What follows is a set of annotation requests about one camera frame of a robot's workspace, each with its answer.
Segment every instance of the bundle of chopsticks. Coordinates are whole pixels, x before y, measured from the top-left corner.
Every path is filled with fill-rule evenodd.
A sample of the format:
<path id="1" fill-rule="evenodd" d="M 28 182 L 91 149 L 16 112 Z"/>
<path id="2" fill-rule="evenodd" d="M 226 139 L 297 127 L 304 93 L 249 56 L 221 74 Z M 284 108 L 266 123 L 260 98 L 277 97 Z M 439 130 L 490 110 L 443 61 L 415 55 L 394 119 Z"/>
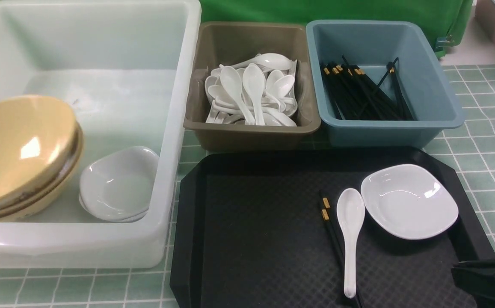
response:
<path id="1" fill-rule="evenodd" d="M 339 225 L 339 221 L 337 219 L 337 215 L 334 214 L 337 212 L 337 209 L 331 206 L 329 202 L 329 198 L 326 196 L 326 193 L 322 190 L 319 191 L 320 201 L 318 202 L 318 209 L 320 209 L 321 216 L 323 219 L 323 223 L 327 229 L 327 234 L 329 236 L 329 240 L 331 241 L 331 245 L 333 246 L 333 250 L 335 251 L 335 256 L 337 257 L 337 263 L 339 267 L 344 271 L 344 250 L 341 246 L 341 242 L 343 242 L 341 227 Z M 363 300 L 361 298 L 361 294 L 359 294 L 359 288 L 356 288 L 356 296 L 352 298 L 353 303 L 356 308 L 363 308 Z"/>
<path id="2" fill-rule="evenodd" d="M 320 64 L 323 81 L 337 119 L 413 121 L 414 117 L 403 97 L 397 77 L 396 63 L 386 65 L 386 74 L 375 84 L 357 65 L 331 62 Z M 380 86 L 390 76 L 395 100 L 388 97 Z"/>

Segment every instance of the bowl rim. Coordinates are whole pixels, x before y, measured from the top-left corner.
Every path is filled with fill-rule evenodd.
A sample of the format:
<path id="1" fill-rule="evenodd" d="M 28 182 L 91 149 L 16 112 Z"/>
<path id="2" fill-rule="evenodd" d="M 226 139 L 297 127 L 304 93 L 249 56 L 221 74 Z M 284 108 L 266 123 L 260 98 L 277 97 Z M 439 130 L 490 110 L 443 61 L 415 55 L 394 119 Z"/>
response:
<path id="1" fill-rule="evenodd" d="M 425 174 L 429 178 L 432 178 L 435 182 L 437 182 L 437 183 L 439 183 L 441 185 L 441 188 L 444 189 L 445 190 L 445 193 L 447 193 L 447 195 L 449 195 L 449 197 L 451 198 L 451 201 L 452 202 L 449 203 L 449 204 L 451 205 L 451 208 L 453 208 L 455 214 L 454 215 L 451 215 L 450 217 L 447 216 L 447 219 L 442 219 L 442 221 L 447 221 L 447 223 L 439 226 L 439 228 L 435 228 L 435 230 L 433 230 L 432 232 L 426 232 L 424 234 L 416 234 L 416 235 L 396 232 L 396 230 L 391 230 L 389 228 L 389 226 L 391 225 L 390 223 L 383 222 L 383 219 L 381 219 L 382 215 L 377 215 L 376 214 L 376 212 L 377 212 L 376 207 L 367 206 L 368 203 L 366 202 L 366 197 L 365 197 L 365 195 L 367 195 L 367 191 L 365 191 L 366 189 L 364 189 L 364 187 L 367 187 L 368 180 L 373 175 L 382 174 L 382 173 L 384 173 L 386 171 L 389 171 L 389 170 L 392 170 L 392 169 L 405 168 L 405 167 L 409 167 L 409 169 L 411 169 L 411 170 L 414 170 L 414 169 L 420 170 L 421 171 L 421 174 Z M 388 232 L 388 233 L 390 233 L 390 234 L 392 234 L 392 235 L 394 235 L 396 237 L 403 238 L 404 240 L 424 240 L 424 239 L 427 239 L 427 238 L 432 238 L 434 236 L 437 236 L 438 234 L 441 234 L 443 232 L 446 232 L 456 222 L 456 220 L 458 219 L 458 215 L 459 215 L 458 205 L 456 204 L 456 201 L 453 199 L 451 193 L 449 193 L 449 191 L 447 191 L 447 189 L 445 188 L 445 186 L 443 186 L 443 184 L 441 184 L 441 182 L 439 182 L 437 180 L 437 178 L 433 176 L 433 174 L 431 174 L 425 168 L 423 168 L 421 166 L 418 166 L 418 165 L 415 165 L 415 164 L 399 164 L 399 165 L 390 166 L 388 168 L 381 169 L 381 170 L 378 170 L 376 172 L 373 172 L 373 173 L 369 174 L 367 177 L 365 177 L 363 179 L 363 181 L 361 183 L 361 187 L 360 187 L 359 190 L 360 190 L 360 193 L 362 195 L 363 202 L 365 203 L 365 208 L 367 209 L 367 212 L 373 218 L 373 220 L 375 222 L 377 222 L 377 224 L 381 228 L 383 228 L 386 232 Z"/>

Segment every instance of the chopstick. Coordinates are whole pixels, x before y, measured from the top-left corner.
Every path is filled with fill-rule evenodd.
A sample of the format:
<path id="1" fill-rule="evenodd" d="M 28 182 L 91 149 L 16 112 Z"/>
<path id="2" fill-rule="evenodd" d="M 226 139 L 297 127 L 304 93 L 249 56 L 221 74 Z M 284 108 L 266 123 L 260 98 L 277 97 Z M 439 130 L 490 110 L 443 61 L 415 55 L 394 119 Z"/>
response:
<path id="1" fill-rule="evenodd" d="M 337 219 L 333 219 L 333 217 L 336 218 L 337 216 L 333 215 L 333 207 L 329 203 L 329 199 L 325 197 L 323 191 L 320 190 L 319 195 L 320 202 L 318 202 L 318 208 L 321 211 L 322 219 L 325 224 L 325 228 L 327 229 L 327 234 L 331 240 L 333 250 L 335 251 L 335 255 L 338 259 L 339 268 L 341 268 L 344 273 L 344 253 L 341 248 L 341 243 L 339 242 L 340 237 L 337 235 L 340 230 L 340 226 L 338 225 Z M 356 287 L 356 296 L 352 300 L 356 303 L 357 308 L 363 308 L 363 300 L 361 298 L 361 294 L 359 294 L 359 287 Z"/>

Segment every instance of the white ceramic spoon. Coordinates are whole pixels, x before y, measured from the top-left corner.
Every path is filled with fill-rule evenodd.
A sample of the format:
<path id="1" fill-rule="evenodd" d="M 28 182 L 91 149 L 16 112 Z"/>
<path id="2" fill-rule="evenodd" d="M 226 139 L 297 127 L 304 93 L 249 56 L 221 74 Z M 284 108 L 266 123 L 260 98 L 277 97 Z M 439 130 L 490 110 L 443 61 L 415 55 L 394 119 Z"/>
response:
<path id="1" fill-rule="evenodd" d="M 230 104 L 234 103 L 234 99 L 228 95 L 228 92 L 226 92 L 222 86 L 215 84 L 214 86 L 210 86 L 207 91 L 213 99 L 220 99 Z"/>
<path id="2" fill-rule="evenodd" d="M 255 125 L 264 125 L 261 99 L 264 94 L 265 78 L 263 71 L 256 64 L 249 64 L 243 73 L 243 88 L 253 103 Z"/>
<path id="3" fill-rule="evenodd" d="M 365 204 L 359 191 L 345 189 L 337 201 L 337 219 L 344 237 L 344 294 L 356 296 L 356 246 L 365 218 Z"/>
<path id="4" fill-rule="evenodd" d="M 291 75 L 286 75 L 276 80 L 276 82 L 270 87 L 270 89 L 267 89 L 267 92 L 270 92 L 277 98 L 284 98 L 287 94 L 290 93 L 294 84 L 295 78 Z"/>
<path id="5" fill-rule="evenodd" d="M 210 74 L 218 78 L 220 76 L 220 68 L 215 68 Z"/>
<path id="6" fill-rule="evenodd" d="M 291 75 L 286 75 L 276 80 L 269 88 L 267 88 L 266 96 L 279 103 L 279 110 L 284 112 L 286 109 L 282 101 L 288 95 L 295 84 L 295 78 Z"/>
<path id="7" fill-rule="evenodd" d="M 253 114 L 247 109 L 247 106 L 242 99 L 243 86 L 240 74 L 231 66 L 225 66 L 220 72 L 220 82 L 226 93 L 234 100 L 243 113 L 246 124 L 255 125 L 255 117 L 253 117 Z"/>
<path id="8" fill-rule="evenodd" d="M 278 81 L 280 78 L 282 78 L 284 74 L 280 70 L 273 70 L 270 72 L 267 78 L 267 84 L 265 86 L 265 89 L 268 91 L 270 88 Z"/>
<path id="9" fill-rule="evenodd" d="M 255 63 L 265 66 L 271 70 L 289 70 L 291 68 L 291 60 L 281 54 L 267 53 L 255 56 L 255 58 L 232 65 L 232 68 L 245 68 L 249 64 Z"/>
<path id="10" fill-rule="evenodd" d="M 208 76 L 208 78 L 206 78 L 206 82 L 204 84 L 205 86 L 205 90 L 206 90 L 206 96 L 207 96 L 207 100 L 211 103 L 212 100 L 214 100 L 215 98 L 212 97 L 210 94 L 209 94 L 209 91 L 208 91 L 208 88 L 210 86 L 214 86 L 216 85 L 216 82 L 219 78 L 218 77 L 215 77 L 215 76 Z"/>
<path id="11" fill-rule="evenodd" d="M 232 124 L 232 123 L 239 121 L 241 119 L 243 119 L 243 117 L 241 115 L 229 115 L 228 117 L 226 117 L 226 119 L 224 119 L 222 124 Z"/>
<path id="12" fill-rule="evenodd" d="M 268 113 L 263 113 L 263 116 L 267 126 L 283 126 L 283 124 L 280 121 L 278 121 L 275 117 L 272 117 L 272 115 L 269 115 Z M 236 121 L 234 124 L 237 125 L 245 124 L 245 120 L 240 119 L 239 121 Z"/>
<path id="13" fill-rule="evenodd" d="M 243 113 L 239 111 L 236 106 L 232 104 L 228 104 L 219 99 L 214 100 L 211 106 L 212 108 L 217 109 L 218 111 L 221 111 L 223 113 L 228 113 L 230 115 L 243 115 Z M 269 113 L 272 117 L 275 117 L 278 121 L 280 121 L 280 123 L 283 124 L 283 126 L 289 126 L 289 127 L 296 126 L 296 123 L 292 119 L 290 119 L 287 115 L 278 111 L 278 109 L 263 107 L 263 112 Z"/>
<path id="14" fill-rule="evenodd" d="M 212 103 L 211 109 L 210 109 L 210 113 L 207 115 L 206 123 L 215 123 L 215 120 L 216 120 L 217 116 L 219 115 L 219 111 L 217 109 L 213 108 L 214 102 L 215 102 L 215 100 L 211 101 L 211 103 Z"/>

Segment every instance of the stacked bowls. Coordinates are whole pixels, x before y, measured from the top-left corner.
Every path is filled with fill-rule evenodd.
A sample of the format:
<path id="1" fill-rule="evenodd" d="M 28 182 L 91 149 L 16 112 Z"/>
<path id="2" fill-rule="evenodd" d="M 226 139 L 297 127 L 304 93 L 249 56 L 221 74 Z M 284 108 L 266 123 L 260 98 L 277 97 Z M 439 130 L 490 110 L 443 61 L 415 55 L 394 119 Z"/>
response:
<path id="1" fill-rule="evenodd" d="M 64 101 L 26 95 L 0 102 L 0 222 L 45 209 L 83 152 L 83 132 Z"/>

